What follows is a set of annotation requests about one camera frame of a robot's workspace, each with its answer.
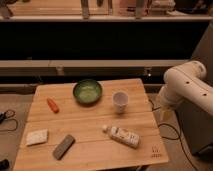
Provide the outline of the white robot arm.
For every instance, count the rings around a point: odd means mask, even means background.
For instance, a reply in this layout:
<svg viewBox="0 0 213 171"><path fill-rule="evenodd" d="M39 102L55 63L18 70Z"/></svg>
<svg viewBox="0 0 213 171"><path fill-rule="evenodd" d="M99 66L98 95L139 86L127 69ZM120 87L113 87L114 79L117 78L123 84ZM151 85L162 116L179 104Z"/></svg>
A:
<svg viewBox="0 0 213 171"><path fill-rule="evenodd" d="M168 120L184 99L213 116L213 87L203 81L206 75L205 65L197 60L169 68L156 98L161 107L160 118Z"/></svg>

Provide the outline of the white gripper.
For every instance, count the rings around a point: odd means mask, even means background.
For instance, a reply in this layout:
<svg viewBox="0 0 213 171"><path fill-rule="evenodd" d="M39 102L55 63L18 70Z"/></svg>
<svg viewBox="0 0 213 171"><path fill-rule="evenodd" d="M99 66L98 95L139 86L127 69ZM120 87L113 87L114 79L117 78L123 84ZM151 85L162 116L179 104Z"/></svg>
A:
<svg viewBox="0 0 213 171"><path fill-rule="evenodd" d="M181 97L167 85L164 85L157 95L157 102L163 110L161 113L161 120L167 121L172 116L171 110L175 110L181 103Z"/></svg>

